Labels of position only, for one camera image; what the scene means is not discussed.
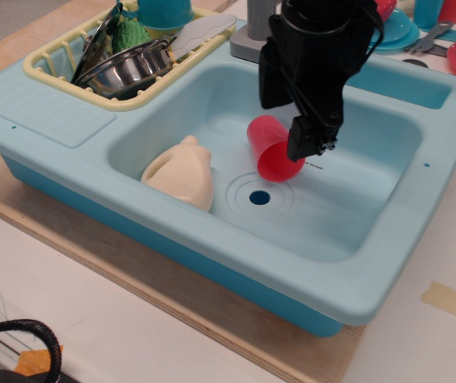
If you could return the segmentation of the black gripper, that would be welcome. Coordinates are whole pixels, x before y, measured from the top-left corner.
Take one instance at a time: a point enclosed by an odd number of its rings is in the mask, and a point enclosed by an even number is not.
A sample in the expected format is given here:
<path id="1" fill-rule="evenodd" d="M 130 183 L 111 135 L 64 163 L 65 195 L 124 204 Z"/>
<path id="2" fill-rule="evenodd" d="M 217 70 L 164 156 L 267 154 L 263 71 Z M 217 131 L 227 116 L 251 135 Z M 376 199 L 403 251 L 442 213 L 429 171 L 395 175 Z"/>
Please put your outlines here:
<path id="1" fill-rule="evenodd" d="M 289 160 L 321 156 L 335 147 L 343 87 L 373 53 L 383 21 L 374 1 L 285 1 L 269 25 L 259 59 L 261 106 L 293 103 L 302 115 L 289 130 Z"/>

